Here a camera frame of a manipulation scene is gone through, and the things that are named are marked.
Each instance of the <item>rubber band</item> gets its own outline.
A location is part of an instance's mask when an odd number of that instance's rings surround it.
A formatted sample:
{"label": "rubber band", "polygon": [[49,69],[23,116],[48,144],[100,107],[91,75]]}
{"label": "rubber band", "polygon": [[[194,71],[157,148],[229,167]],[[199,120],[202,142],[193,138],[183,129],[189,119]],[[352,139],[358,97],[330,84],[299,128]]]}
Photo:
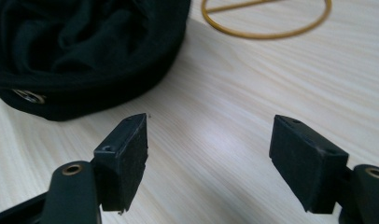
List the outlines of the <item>rubber band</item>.
{"label": "rubber band", "polygon": [[215,29],[219,30],[222,33],[225,33],[227,35],[233,35],[237,37],[242,37],[242,38],[249,38],[249,39],[277,39],[277,38],[286,38],[286,37],[291,37],[294,35],[300,35],[305,32],[308,32],[314,28],[316,28],[318,25],[320,25],[323,21],[327,19],[329,16],[331,9],[332,9],[332,2],[331,0],[324,0],[326,7],[324,9],[323,14],[317,18],[317,20],[313,21],[312,23],[296,29],[292,31],[287,31],[283,33],[277,33],[277,34],[256,34],[256,33],[249,33],[249,32],[242,32],[242,31],[237,31],[233,30],[231,28],[222,26],[218,24],[217,22],[213,21],[209,17],[209,13],[214,13],[214,12],[220,12],[220,11],[225,11],[225,10],[231,10],[234,8],[239,8],[239,7],[249,7],[249,6],[254,6],[262,3],[269,3],[269,2],[275,2],[275,1],[280,1],[280,0],[256,0],[256,1],[249,1],[249,2],[244,2],[244,3],[239,3],[239,4],[232,4],[228,6],[223,6],[223,7],[214,7],[214,8],[209,8],[206,9],[206,3],[207,0],[202,1],[202,14],[204,16],[204,19]]}

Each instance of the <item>yellow cable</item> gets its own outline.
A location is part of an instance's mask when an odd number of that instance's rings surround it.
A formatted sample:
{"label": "yellow cable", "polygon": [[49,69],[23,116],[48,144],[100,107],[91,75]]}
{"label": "yellow cable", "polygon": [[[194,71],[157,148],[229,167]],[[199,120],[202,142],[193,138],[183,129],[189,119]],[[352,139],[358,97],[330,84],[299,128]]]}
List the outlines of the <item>yellow cable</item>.
{"label": "yellow cable", "polygon": [[248,7],[248,6],[252,6],[252,5],[257,5],[257,4],[261,4],[261,3],[268,3],[268,2],[273,2],[273,1],[278,1],[278,0],[255,0],[255,1],[239,3],[239,4],[233,4],[233,5],[229,5],[229,6],[225,6],[225,7],[214,7],[214,8],[206,9],[207,0],[203,0],[201,8],[202,8],[202,14],[204,16],[204,19],[211,26],[213,26],[215,29],[217,29],[220,32],[225,33],[227,35],[234,35],[234,36],[243,37],[243,38],[250,38],[250,39],[277,39],[277,38],[285,38],[285,37],[303,34],[307,31],[310,31],[310,30],[316,28],[323,21],[325,21],[326,18],[329,16],[331,9],[332,9],[331,0],[324,0],[324,2],[326,3],[326,7],[324,9],[323,14],[319,18],[317,18],[316,21],[313,21],[312,23],[310,23],[310,24],[308,24],[308,25],[306,25],[300,29],[287,31],[287,32],[283,32],[283,33],[277,33],[277,34],[256,34],[256,33],[236,31],[236,30],[233,30],[231,28],[228,28],[228,27],[225,27],[225,26],[222,26],[222,25],[216,23],[208,15],[209,13],[213,13],[213,12],[225,11],[225,10],[230,10],[230,9],[234,9],[234,8],[238,8],[238,7]]}

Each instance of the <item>wooden table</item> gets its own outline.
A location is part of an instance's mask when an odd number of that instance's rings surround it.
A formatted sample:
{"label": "wooden table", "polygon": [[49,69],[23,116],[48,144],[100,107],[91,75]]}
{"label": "wooden table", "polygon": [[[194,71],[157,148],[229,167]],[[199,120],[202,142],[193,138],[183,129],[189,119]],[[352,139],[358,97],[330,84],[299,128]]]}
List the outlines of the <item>wooden table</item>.
{"label": "wooden table", "polygon": [[[209,6],[228,3],[211,1]],[[379,166],[379,0],[334,1],[315,30],[280,40],[224,35],[192,2],[174,66],[131,102],[51,122],[0,100],[0,212],[49,187],[60,165],[92,151],[124,118],[147,113],[147,168],[130,211],[104,223],[338,223],[304,213],[268,157],[274,115],[299,119]],[[306,24],[323,1],[282,1],[214,18],[248,31]]]}

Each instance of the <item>yellow ring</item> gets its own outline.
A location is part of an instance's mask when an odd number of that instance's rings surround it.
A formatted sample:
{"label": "yellow ring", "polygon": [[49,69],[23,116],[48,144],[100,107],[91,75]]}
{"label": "yellow ring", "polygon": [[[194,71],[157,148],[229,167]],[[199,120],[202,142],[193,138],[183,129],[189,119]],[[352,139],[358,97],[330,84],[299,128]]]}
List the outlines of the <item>yellow ring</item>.
{"label": "yellow ring", "polygon": [[308,24],[307,26],[304,26],[300,29],[287,31],[287,32],[283,32],[283,33],[266,34],[266,35],[233,30],[231,28],[228,28],[228,27],[225,27],[225,26],[222,26],[222,25],[216,23],[208,15],[209,12],[228,10],[228,9],[232,9],[232,8],[245,7],[245,6],[249,6],[249,5],[256,5],[256,4],[272,2],[272,1],[276,1],[276,0],[259,0],[259,1],[253,1],[253,2],[248,2],[248,3],[243,3],[243,4],[235,4],[235,5],[220,7],[220,8],[215,8],[215,9],[206,9],[207,0],[203,0],[202,1],[202,14],[204,16],[204,19],[211,26],[213,26],[215,29],[217,29],[220,32],[225,33],[227,35],[234,35],[234,36],[238,36],[238,37],[242,37],[242,38],[249,38],[249,39],[277,39],[277,38],[290,37],[290,36],[294,36],[294,35],[300,35],[300,34],[303,34],[305,32],[308,32],[308,31],[316,28],[318,25],[320,25],[323,21],[326,20],[326,18],[329,16],[331,9],[332,9],[331,0],[324,0],[324,2],[326,3],[326,7],[324,9],[323,14],[319,18],[317,18],[316,21],[314,21],[314,22],[312,22],[312,23]]}

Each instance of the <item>orange cord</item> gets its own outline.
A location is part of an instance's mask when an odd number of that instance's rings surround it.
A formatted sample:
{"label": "orange cord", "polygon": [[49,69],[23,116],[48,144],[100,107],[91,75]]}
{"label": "orange cord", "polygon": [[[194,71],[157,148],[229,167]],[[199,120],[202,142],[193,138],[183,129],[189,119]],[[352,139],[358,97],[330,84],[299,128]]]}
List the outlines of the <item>orange cord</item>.
{"label": "orange cord", "polygon": [[317,18],[316,21],[300,28],[297,30],[292,30],[292,31],[287,31],[283,33],[277,33],[277,34],[255,34],[255,33],[249,33],[249,32],[242,32],[242,31],[236,31],[231,28],[222,26],[215,21],[213,21],[209,17],[209,13],[213,12],[219,12],[219,11],[225,11],[225,10],[230,10],[234,8],[239,8],[239,7],[248,7],[248,6],[253,6],[257,4],[262,4],[262,3],[268,3],[268,2],[273,2],[273,1],[279,1],[279,0],[255,0],[255,1],[249,1],[249,2],[244,2],[244,3],[239,3],[239,4],[233,4],[233,5],[228,5],[224,7],[214,7],[214,8],[209,8],[206,9],[206,3],[207,0],[202,1],[202,14],[204,16],[204,19],[215,29],[219,30],[222,33],[225,33],[227,35],[234,35],[242,38],[250,38],[250,39],[277,39],[277,38],[285,38],[285,37],[290,37],[294,35],[300,35],[305,32],[308,32],[314,28],[316,28],[318,25],[320,25],[323,21],[326,20],[326,18],[329,16],[331,9],[332,9],[332,2],[331,0],[324,0],[326,3],[326,7],[324,9],[323,14]]}

